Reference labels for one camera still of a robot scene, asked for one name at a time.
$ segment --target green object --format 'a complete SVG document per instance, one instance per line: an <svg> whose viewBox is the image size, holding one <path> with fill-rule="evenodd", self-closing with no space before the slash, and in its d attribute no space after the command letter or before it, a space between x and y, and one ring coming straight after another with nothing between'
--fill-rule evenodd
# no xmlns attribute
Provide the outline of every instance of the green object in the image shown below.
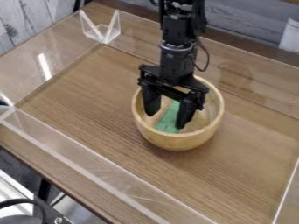
<svg viewBox="0 0 299 224"><path fill-rule="evenodd" d="M171 106L169 107L162 120L155 125L155 128L163 132L178 134L179 130L175 128L177 115L179 112L181 103L178 101L173 101Z"/></svg>

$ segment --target wooden bowl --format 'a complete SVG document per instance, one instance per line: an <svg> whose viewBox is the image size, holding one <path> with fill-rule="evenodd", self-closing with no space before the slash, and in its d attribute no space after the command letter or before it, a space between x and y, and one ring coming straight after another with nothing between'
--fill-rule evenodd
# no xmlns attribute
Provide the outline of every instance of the wooden bowl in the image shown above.
<svg viewBox="0 0 299 224"><path fill-rule="evenodd" d="M181 130L175 129L177 113L173 120L167 118L169 122L173 121L170 125L173 126L173 133L170 133L169 125L165 126L167 132L165 129L162 130L160 123L167 113L170 114L174 101L163 97L162 109L156 115L150 117L144 112L142 89L139 88L135 92L132 111L136 127L144 138L154 145L169 151L187 151L199 147L211 139L221 126L225 112L225 101L221 91L209 81L199 77L197 77L197 79L210 87L210 93L207 94L205 104L206 109L203 111L197 111L193 121L189 122L185 129Z"/></svg>

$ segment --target wooden table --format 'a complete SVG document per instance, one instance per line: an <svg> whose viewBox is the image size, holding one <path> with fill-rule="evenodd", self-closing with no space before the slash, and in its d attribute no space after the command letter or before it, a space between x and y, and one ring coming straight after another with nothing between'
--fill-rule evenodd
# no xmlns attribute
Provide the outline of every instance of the wooden table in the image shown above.
<svg viewBox="0 0 299 224"><path fill-rule="evenodd" d="M114 11L94 3L86 12L99 23ZM144 27L139 35L148 41L136 38L136 46L155 46L159 30ZM197 150L167 152L143 139L131 99L138 65L148 62L107 45L95 46L18 107L215 222L271 223L299 157L299 69L205 43L211 67L202 75L222 89L226 114L217 136ZM6 126L0 144L107 220L155 223ZM72 159L82 160L80 155Z"/></svg>

